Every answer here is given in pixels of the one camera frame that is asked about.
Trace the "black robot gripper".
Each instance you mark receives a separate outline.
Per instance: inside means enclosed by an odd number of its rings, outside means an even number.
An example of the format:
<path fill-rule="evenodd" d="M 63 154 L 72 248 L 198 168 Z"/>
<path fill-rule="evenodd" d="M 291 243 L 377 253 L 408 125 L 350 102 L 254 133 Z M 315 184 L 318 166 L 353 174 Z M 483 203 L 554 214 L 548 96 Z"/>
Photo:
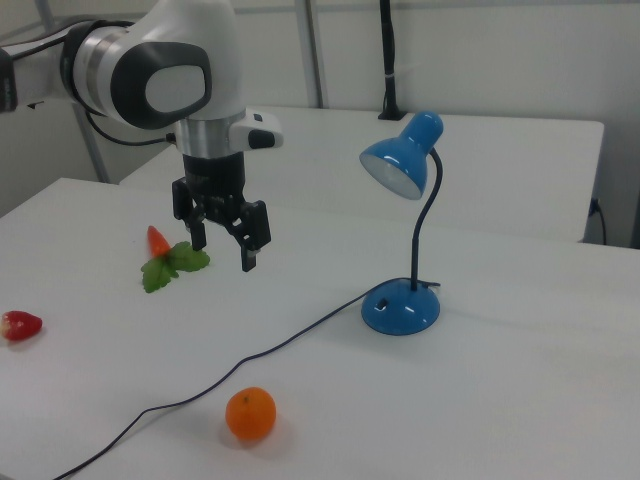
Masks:
<path fill-rule="evenodd" d="M 206 246 L 205 218 L 230 223 L 228 232 L 241 250 L 241 268 L 251 271 L 257 254 L 271 242 L 266 204 L 246 202 L 244 154 L 212 159 L 183 156 L 184 178 L 172 183 L 173 215 L 184 222 L 195 251 Z"/>

